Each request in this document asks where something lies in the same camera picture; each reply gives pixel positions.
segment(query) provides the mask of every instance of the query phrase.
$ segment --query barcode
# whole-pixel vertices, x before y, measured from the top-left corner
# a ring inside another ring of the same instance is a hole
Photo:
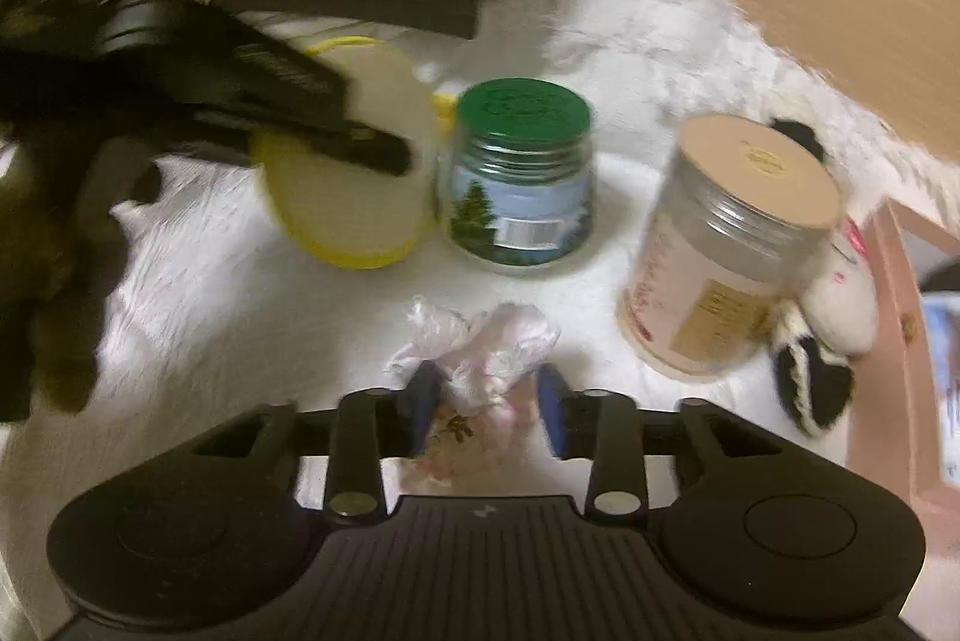
[[[563,221],[501,219],[493,243],[520,251],[549,251],[560,248]]]

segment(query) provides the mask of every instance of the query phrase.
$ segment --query crumpled pink wrapper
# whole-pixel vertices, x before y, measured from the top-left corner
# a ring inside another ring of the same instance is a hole
[[[502,464],[536,421],[531,376],[560,330],[539,309],[515,303],[468,320],[418,297],[408,320],[415,337],[390,359],[387,373],[405,384],[421,362],[433,360],[448,383],[424,454],[404,472],[404,488],[423,491],[424,483],[449,483]]]

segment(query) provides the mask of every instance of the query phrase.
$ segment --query green-lidded jar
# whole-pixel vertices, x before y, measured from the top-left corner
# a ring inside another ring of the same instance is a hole
[[[587,242],[594,176],[584,98],[545,80],[489,80],[464,93],[456,121],[440,183],[453,243],[518,272]]]

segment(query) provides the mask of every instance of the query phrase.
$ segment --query ribbed black surface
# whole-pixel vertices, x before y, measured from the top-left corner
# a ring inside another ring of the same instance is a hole
[[[584,521],[569,498],[404,498],[335,532],[304,577],[245,620],[162,639],[241,641],[916,641],[886,618],[791,633],[703,606],[639,532]],[[132,638],[91,630],[62,639]]]

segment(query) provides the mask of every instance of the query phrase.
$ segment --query white fluffy fabric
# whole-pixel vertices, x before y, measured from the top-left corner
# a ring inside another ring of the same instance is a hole
[[[957,228],[958,168],[899,141],[877,116],[771,49],[732,0],[484,0],[481,18],[472,42],[390,26],[256,20],[302,42],[348,31],[391,40],[440,91],[519,74],[582,93],[595,110],[601,179],[590,253],[521,280],[486,272],[432,237],[392,269],[344,272],[283,234],[256,173],[164,163],[160,202],[120,211],[133,262],[110,301],[94,399],[76,417],[37,401],[0,459],[0,556],[40,637],[69,617],[44,557],[47,528],[66,502],[258,403],[331,407],[344,392],[383,385],[382,368],[407,341],[404,316],[419,294],[460,312],[532,303],[562,330],[554,359],[573,386],[611,387],[664,409],[685,396],[709,397],[843,461],[845,428],[816,443],[799,435],[781,411],[764,354],[718,383],[685,385],[647,368],[618,332],[618,291],[677,127],[706,110],[760,120],[770,103],[806,98],[858,219],[891,194]],[[395,467],[386,473],[395,487]],[[665,463],[650,477],[653,501],[669,502]],[[509,468],[451,490],[568,492],[582,500],[586,478],[583,464],[551,461],[534,433]],[[322,493],[323,464],[312,461],[301,500],[315,504]],[[933,635],[937,623],[951,627],[948,605],[926,600],[925,615],[911,619]]]

